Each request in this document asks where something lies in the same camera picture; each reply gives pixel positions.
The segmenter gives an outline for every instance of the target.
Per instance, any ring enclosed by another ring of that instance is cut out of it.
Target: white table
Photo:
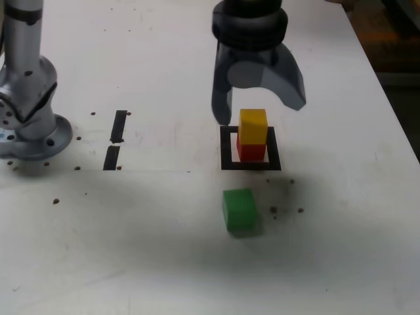
[[[341,6],[284,1],[300,112],[234,91],[233,124],[265,108],[280,150],[282,172],[250,173],[220,166],[217,1],[46,1],[53,107],[82,140],[1,164],[0,313],[418,314],[420,166]],[[105,172],[116,110],[132,115]],[[233,238],[222,191],[243,187],[263,231]]]

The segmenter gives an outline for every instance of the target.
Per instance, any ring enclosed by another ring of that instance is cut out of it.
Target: black tape marking
[[[280,157],[278,155],[276,132],[274,127],[269,127],[267,132],[267,162],[242,163],[232,162],[232,146],[230,134],[238,133],[237,126],[220,127],[220,157],[224,171],[281,171]]]
[[[115,114],[114,126],[112,127],[111,132],[111,142],[112,143],[122,143],[124,142],[123,133],[125,120],[127,119],[126,110],[118,110]]]
[[[10,5],[5,5],[5,15],[21,22],[25,22],[28,25],[34,25],[40,19],[42,19],[43,10],[26,11],[16,9]]]
[[[106,152],[104,171],[115,171],[117,169],[119,146],[109,146]]]

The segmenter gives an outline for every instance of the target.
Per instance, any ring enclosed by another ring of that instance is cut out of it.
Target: stacked blocks
[[[241,110],[236,141],[241,162],[264,160],[267,132],[265,110]]]
[[[257,206],[252,191],[224,191],[223,216],[229,232],[252,230],[257,223]]]

